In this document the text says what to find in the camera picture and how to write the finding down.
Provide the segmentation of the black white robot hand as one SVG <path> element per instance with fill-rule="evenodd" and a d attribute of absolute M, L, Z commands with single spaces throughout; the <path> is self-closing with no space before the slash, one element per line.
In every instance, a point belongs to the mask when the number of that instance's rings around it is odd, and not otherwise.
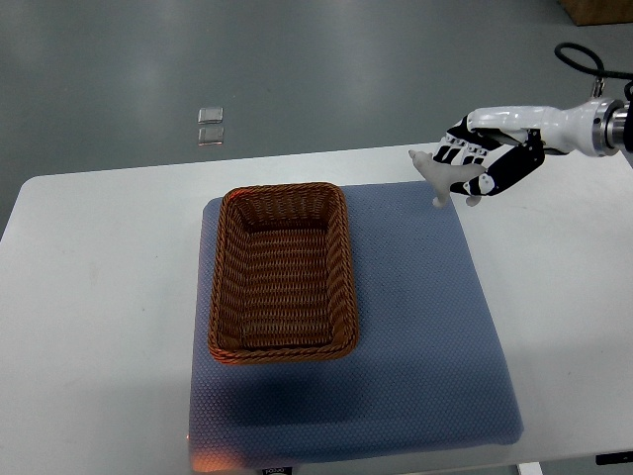
<path fill-rule="evenodd" d="M 572 109 L 550 106 L 504 106 L 472 111 L 449 128 L 432 155 L 451 165 L 477 163 L 486 171 L 451 193 L 466 196 L 470 206 L 484 196 L 508 189 L 544 163 L 548 155 L 579 151 L 611 156 L 620 151 L 607 137 L 611 115 L 624 102 L 590 99 Z"/>

